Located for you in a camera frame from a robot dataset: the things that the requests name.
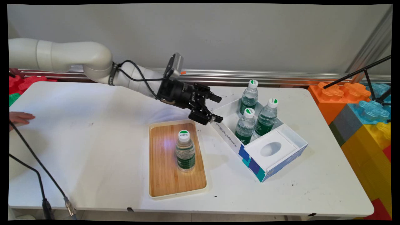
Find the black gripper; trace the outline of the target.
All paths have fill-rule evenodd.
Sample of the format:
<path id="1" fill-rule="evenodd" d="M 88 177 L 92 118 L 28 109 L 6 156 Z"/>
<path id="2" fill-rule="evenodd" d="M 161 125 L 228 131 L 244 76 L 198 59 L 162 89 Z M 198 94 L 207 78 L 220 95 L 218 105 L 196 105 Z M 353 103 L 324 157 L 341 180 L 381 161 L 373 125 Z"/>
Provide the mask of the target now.
<path id="1" fill-rule="evenodd" d="M 211 122 L 221 123 L 223 117 L 211 113 L 204 105 L 206 99 L 220 103 L 222 97 L 214 94 L 209 86 L 200 83 L 193 85 L 166 79 L 161 82 L 156 94 L 157 98 L 166 103 L 182 109 L 190 109 L 188 118 L 199 124 L 207 125 Z"/>

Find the person's hand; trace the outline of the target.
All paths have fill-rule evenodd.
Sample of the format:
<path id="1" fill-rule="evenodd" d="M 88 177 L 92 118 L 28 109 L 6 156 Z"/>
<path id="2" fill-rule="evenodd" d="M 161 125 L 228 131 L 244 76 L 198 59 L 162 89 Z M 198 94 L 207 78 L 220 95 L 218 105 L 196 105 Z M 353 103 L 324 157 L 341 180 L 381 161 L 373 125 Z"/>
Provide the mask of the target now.
<path id="1" fill-rule="evenodd" d="M 9 112 L 9 120 L 18 125 L 25 125 L 29 124 L 31 120 L 35 119 L 36 117 L 33 114 L 26 113 L 26 112 Z"/>

